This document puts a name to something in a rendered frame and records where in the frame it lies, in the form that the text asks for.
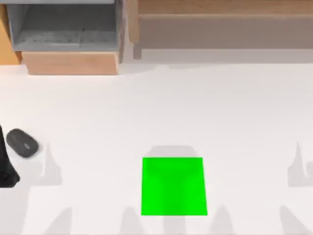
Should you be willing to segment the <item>dark grey computer mouse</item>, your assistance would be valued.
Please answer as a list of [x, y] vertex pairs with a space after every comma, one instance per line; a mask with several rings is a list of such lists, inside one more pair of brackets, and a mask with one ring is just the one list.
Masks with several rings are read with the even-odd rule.
[[25, 131], [15, 128], [6, 135], [8, 145], [22, 158], [30, 158], [39, 150], [38, 142]]

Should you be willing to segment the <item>flat green square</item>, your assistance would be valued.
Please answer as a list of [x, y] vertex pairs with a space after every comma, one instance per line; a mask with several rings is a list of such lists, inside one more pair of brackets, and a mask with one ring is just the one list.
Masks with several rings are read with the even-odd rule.
[[201, 157], [144, 157], [141, 215], [206, 216], [207, 200]]

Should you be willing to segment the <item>pale wooden drawer front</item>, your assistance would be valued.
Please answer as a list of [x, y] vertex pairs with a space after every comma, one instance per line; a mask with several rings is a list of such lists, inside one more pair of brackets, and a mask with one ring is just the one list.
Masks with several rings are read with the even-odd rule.
[[119, 52], [23, 51], [30, 75], [117, 75]]

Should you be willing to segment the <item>orange wooden cupboard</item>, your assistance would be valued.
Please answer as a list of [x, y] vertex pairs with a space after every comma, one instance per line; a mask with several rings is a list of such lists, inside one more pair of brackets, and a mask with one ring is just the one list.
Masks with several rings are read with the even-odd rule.
[[12, 49], [7, 9], [0, 4], [0, 65], [19, 65], [22, 53]]

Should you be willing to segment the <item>wooden open shelf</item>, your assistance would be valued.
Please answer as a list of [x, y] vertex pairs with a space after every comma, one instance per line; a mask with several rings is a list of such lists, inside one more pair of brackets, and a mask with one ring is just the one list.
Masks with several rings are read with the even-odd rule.
[[143, 49], [313, 49], [313, 0], [126, 0]]

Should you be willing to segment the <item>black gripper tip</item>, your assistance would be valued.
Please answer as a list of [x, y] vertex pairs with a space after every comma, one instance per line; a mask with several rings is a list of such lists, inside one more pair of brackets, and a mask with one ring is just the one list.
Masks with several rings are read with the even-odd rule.
[[13, 188], [20, 181], [7, 154], [2, 127], [0, 126], [0, 188]]

